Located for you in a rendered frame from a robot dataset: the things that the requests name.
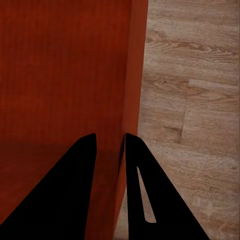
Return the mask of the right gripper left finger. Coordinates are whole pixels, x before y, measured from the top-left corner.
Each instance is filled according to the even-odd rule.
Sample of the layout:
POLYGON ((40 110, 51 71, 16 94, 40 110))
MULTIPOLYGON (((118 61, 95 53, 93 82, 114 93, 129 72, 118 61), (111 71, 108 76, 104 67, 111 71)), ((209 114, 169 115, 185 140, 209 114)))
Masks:
POLYGON ((96 134, 79 138, 9 217, 0 240, 84 240, 96 134))

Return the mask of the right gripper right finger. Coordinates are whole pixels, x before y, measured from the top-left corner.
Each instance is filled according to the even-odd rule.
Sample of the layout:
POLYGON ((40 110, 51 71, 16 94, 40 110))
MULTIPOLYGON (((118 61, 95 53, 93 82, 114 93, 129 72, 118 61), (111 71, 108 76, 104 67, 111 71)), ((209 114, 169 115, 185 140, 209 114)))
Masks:
POLYGON ((129 240, 210 240, 146 143, 125 134, 129 240), (145 220, 139 168, 156 222, 145 220))

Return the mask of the storage box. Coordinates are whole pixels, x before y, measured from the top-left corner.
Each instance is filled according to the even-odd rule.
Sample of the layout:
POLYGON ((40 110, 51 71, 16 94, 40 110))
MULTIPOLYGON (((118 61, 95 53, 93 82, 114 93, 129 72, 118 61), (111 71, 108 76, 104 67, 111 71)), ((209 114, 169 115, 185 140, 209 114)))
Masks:
POLYGON ((0 225, 96 134, 84 240, 113 240, 137 136, 149 0, 0 0, 0 225))

